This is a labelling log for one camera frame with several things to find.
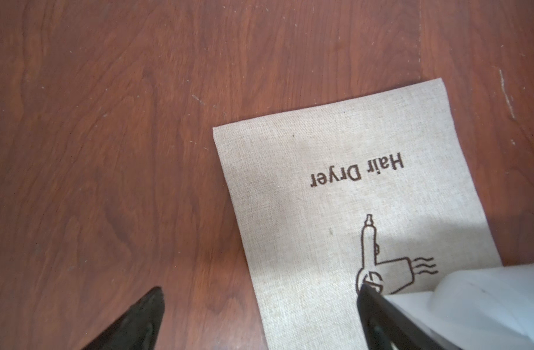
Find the white hair dryer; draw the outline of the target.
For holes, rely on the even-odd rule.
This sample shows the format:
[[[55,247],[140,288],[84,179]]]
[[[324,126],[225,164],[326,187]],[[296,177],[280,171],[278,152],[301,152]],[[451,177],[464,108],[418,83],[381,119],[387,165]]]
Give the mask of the white hair dryer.
[[[534,264],[457,271],[386,299],[446,349],[534,349]]]

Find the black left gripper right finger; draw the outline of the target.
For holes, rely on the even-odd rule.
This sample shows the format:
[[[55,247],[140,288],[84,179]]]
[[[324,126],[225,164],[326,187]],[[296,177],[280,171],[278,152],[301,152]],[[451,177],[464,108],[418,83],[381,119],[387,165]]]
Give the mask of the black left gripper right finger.
[[[363,284],[357,308],[369,349],[457,349],[437,333],[418,324]]]

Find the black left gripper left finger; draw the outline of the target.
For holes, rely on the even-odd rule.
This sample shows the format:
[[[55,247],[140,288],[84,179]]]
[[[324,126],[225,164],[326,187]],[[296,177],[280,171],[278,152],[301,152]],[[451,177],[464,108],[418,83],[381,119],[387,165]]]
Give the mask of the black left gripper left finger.
[[[163,290],[153,287],[83,349],[153,350],[164,312]]]

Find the beige linen drawstring bag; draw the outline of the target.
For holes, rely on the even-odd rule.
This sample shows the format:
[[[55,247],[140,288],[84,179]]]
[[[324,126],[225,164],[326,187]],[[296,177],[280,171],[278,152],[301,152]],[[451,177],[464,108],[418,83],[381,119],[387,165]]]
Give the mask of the beige linen drawstring bag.
[[[364,349],[363,282],[501,265],[441,79],[213,136],[270,349]]]

